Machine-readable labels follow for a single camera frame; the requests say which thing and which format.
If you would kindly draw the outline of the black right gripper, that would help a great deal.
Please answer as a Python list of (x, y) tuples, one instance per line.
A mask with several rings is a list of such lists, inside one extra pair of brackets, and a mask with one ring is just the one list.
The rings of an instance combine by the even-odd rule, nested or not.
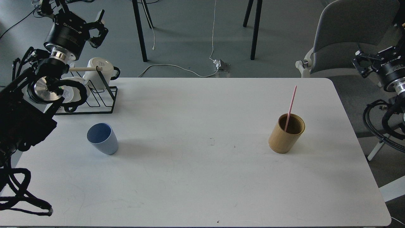
[(376, 72), (386, 92), (404, 93), (404, 48), (391, 46), (377, 54), (367, 54), (359, 50), (356, 52), (356, 56), (352, 58), (352, 63), (363, 78)]

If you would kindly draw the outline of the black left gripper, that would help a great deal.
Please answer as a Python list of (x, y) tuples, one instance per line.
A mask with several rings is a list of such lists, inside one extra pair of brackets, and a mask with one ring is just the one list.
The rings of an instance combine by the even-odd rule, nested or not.
[[(45, 48), (49, 51), (55, 47), (65, 49), (70, 53), (70, 60), (74, 61), (80, 58), (87, 40), (93, 48), (100, 47), (109, 31), (102, 22), (104, 13), (104, 9), (100, 10), (96, 21), (89, 23), (75, 13), (56, 14), (44, 42)], [(89, 30), (93, 29), (99, 31), (98, 36), (90, 37)]]

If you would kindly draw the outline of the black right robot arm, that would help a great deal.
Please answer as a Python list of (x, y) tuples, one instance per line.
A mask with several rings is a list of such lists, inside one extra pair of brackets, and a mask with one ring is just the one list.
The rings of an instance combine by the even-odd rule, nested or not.
[(363, 122), (366, 127), (377, 137), (382, 137), (382, 134), (373, 126), (369, 114), (370, 111), (377, 105), (385, 105), (387, 110), (381, 118), (383, 130), (399, 140), (404, 140), (404, 134), (397, 133), (390, 125), (389, 121), (393, 115), (404, 114), (404, 50), (398, 45), (389, 47), (377, 54), (367, 54), (361, 49), (356, 51), (355, 57), (352, 58), (352, 63), (358, 73), (367, 78), (371, 73), (376, 73), (381, 83), (383, 90), (386, 92), (394, 92), (395, 97), (392, 97), (389, 102), (384, 100), (376, 100), (367, 105), (363, 112)]

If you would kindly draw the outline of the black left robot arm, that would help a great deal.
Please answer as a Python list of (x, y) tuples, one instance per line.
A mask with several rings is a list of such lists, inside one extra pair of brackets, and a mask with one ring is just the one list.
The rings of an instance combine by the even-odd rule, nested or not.
[(108, 29), (102, 18), (86, 22), (63, 4), (57, 14), (46, 15), (53, 26), (45, 39), (45, 49), (30, 47), (22, 59), (16, 59), (12, 82), (1, 90), (1, 189), (6, 185), (14, 196), (1, 197), (1, 210), (21, 211), (38, 216), (51, 216), (52, 206), (28, 191), (31, 172), (12, 168), (11, 157), (16, 151), (28, 151), (45, 140), (56, 128), (53, 120), (57, 109), (73, 111), (87, 101), (85, 85), (62, 79), (69, 71), (68, 61), (79, 59), (86, 42), (98, 48)]

